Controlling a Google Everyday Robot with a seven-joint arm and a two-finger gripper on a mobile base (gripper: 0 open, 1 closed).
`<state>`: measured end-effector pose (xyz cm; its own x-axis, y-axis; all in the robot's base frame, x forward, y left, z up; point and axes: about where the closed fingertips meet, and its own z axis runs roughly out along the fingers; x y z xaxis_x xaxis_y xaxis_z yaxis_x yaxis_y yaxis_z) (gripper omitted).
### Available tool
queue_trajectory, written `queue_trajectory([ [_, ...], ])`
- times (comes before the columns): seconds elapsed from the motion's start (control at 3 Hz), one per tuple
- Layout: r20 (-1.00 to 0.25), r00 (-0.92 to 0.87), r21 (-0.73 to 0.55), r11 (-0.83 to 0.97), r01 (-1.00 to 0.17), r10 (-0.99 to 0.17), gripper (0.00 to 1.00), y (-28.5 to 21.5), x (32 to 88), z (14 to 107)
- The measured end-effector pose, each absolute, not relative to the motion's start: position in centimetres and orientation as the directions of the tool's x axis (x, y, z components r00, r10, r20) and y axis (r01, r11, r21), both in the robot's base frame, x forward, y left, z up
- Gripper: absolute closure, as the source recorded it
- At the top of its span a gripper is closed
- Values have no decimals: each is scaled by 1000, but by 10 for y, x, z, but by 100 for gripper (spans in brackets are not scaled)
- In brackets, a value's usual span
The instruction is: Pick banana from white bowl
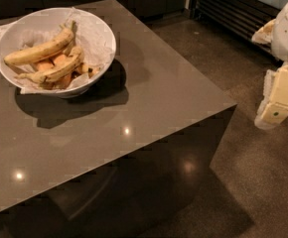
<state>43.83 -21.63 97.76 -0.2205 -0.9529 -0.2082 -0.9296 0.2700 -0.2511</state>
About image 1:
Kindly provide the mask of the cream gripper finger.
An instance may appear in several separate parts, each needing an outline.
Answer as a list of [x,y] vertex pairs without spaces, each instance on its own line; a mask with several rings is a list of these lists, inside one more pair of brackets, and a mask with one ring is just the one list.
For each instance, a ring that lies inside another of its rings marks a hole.
[[254,43],[260,45],[270,45],[272,42],[272,31],[275,24],[275,20],[270,20],[264,26],[262,26],[259,30],[257,30],[251,40]]
[[276,71],[268,69],[264,77],[263,100],[254,120],[262,130],[279,126],[288,117],[288,62]]

